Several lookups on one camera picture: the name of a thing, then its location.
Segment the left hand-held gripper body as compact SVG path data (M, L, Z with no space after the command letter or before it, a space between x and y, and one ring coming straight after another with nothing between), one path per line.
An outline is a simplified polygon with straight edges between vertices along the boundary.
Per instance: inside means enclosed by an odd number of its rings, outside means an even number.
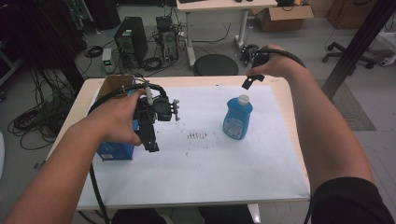
M146 87L151 88L153 105L149 105L147 96L138 100L134 117L137 119L139 132L153 132L153 124L156 120L170 121L171 118L179 120L179 100L170 102L166 91L159 85L145 84L143 89L146 90Z

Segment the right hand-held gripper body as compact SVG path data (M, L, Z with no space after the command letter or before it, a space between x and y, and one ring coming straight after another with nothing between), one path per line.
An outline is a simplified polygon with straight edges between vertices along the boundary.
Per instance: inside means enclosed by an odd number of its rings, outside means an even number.
M250 63L251 67L261 66L269 61L269 49L253 44L243 46L239 58L245 65Z

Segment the blue cardboard box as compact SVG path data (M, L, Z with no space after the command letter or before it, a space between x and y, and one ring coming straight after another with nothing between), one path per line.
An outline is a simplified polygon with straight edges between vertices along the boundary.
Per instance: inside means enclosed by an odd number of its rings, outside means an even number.
M135 84L134 75L109 75L105 78L98 90L96 100L121 88ZM134 154L134 146L127 143L102 142L97 149L97 154L103 161L131 160Z

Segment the blue bottle with white cap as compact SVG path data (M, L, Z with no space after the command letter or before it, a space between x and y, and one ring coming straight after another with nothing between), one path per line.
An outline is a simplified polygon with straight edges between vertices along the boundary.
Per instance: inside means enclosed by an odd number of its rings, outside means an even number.
M241 94L227 102L228 111L223 121L223 131L235 140L242 140L248 131L253 106L249 97Z

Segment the person's right hand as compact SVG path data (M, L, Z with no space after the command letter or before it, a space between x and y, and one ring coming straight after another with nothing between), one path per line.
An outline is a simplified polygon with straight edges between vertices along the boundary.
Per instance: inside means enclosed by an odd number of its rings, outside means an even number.
M300 70L304 70L297 62L286 56L272 53L269 61L260 66L252 67L246 71L247 76L269 75L288 79L295 76Z

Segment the person's left hand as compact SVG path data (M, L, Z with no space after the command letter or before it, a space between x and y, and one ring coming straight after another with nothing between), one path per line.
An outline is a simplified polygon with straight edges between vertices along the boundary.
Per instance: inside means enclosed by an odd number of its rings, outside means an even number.
M110 99L87 117L100 142L121 142L139 146L140 137L133 130L133 117L138 99L145 91L134 91L120 99Z

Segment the round black stool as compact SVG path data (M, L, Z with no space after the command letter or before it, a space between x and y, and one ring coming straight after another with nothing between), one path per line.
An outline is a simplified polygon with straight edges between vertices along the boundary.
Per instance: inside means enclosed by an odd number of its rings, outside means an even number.
M207 54L198 58L193 65L197 77L235 76L239 73L238 64L222 54Z

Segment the white desk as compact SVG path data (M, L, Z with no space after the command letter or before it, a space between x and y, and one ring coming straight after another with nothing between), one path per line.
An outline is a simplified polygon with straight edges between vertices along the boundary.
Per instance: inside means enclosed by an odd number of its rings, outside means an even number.
M239 34L233 38L236 46L241 49L246 42L246 28L248 13L253 8L276 7L276 0L176 0L177 9L185 13L187 26L186 51L190 67L193 67L196 61L194 48L192 44L192 23L191 13L194 11L215 11L215 10L240 10L240 28Z

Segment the small white device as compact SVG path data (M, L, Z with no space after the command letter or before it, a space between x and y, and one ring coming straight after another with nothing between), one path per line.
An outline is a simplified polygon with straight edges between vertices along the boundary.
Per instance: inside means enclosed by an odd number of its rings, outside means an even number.
M111 74L113 72L115 63L112 57L111 48L104 48L102 54L102 65L108 74Z

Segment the open computer case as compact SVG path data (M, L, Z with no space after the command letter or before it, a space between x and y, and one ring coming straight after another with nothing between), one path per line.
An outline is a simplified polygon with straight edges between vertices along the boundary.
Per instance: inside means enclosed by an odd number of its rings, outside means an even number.
M162 47L163 60L166 63L174 63L178 60L177 29L170 16L156 18L158 31L158 43Z

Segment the person's leg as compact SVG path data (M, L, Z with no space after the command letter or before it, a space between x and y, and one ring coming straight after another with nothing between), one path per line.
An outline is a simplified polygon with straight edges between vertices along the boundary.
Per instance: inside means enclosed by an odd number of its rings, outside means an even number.
M112 224L167 224L153 208L120 209L113 217Z
M199 206L205 224L254 224L246 204Z

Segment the closed brown cardboard box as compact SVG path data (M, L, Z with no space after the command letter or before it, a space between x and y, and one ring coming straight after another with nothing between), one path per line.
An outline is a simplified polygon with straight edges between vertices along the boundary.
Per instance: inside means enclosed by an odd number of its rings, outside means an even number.
M377 0L334 0L328 21L336 29L358 29Z

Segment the grey floor mat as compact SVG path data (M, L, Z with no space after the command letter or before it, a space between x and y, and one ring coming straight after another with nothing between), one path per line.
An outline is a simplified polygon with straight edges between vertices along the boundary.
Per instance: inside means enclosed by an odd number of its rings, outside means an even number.
M352 131L375 131L376 127L362 109L348 85L343 83L334 97L333 104L340 111Z

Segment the dark bulky object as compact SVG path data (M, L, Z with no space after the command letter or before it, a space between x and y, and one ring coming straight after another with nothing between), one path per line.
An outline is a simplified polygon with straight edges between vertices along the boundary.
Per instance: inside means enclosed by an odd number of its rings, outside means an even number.
M115 0L84 0L99 30L108 30L120 25L120 16Z

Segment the black sleeve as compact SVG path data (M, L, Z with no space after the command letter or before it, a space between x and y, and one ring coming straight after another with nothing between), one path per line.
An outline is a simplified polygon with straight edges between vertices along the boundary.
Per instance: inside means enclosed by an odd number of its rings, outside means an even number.
M311 224L396 224L376 185L357 177L321 184L311 197L305 220Z

